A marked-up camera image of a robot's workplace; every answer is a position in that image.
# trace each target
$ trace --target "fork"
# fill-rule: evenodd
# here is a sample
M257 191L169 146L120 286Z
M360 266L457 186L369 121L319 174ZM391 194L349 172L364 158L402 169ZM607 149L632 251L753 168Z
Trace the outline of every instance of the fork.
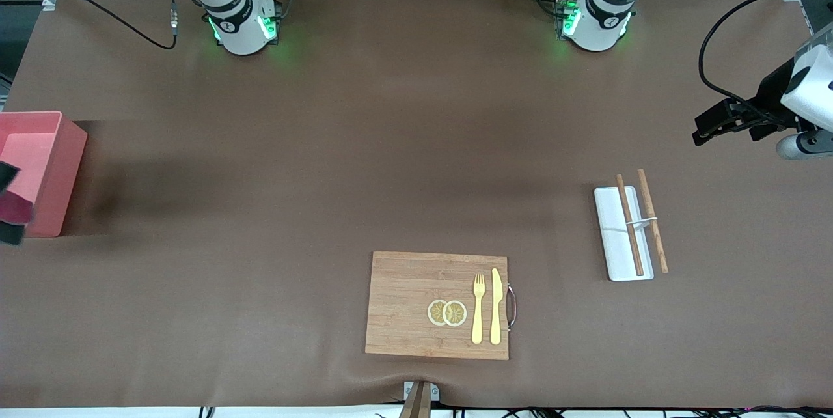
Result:
M483 341L483 312L481 299L485 294L485 279L482 273L474 275L474 322L471 326L471 343L481 344Z

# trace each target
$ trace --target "table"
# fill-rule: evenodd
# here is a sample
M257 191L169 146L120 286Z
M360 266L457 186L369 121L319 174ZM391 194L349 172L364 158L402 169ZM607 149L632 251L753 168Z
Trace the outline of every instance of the table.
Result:
M80 0L41 15L8 110L91 133L67 237L2 249L0 405L833 405L833 161L691 144L708 28L639 0L606 53L530 0L295 0L235 58L181 0L166 52ZM165 0L102 0L164 41ZM706 59L752 95L795 3ZM607 281L592 190L648 172L669 275ZM373 250L506 255L509 361L362 352Z

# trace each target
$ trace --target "yellow knife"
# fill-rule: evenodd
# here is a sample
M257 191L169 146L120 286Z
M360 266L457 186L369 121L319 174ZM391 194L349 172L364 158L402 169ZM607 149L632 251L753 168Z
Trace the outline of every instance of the yellow knife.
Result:
M503 283L497 268L491 269L491 344L500 344L500 302L503 300Z

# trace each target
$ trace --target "pink plastic box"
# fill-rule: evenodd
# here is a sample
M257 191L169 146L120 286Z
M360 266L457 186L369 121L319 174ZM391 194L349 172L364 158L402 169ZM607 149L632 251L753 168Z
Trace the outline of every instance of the pink plastic box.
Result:
M87 133L60 112L0 112L0 161L20 168L8 190L35 205L26 237L57 237Z

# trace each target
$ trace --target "lemon slice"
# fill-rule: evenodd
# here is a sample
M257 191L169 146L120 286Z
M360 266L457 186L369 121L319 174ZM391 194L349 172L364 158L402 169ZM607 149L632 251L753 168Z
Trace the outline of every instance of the lemon slice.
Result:
M466 306L458 300L447 302L446 307L443 308L443 320L450 327L462 326L466 321L466 315Z
M443 319L443 309L446 308L444 300L434 300L428 305L428 320L435 326L445 326L446 320Z

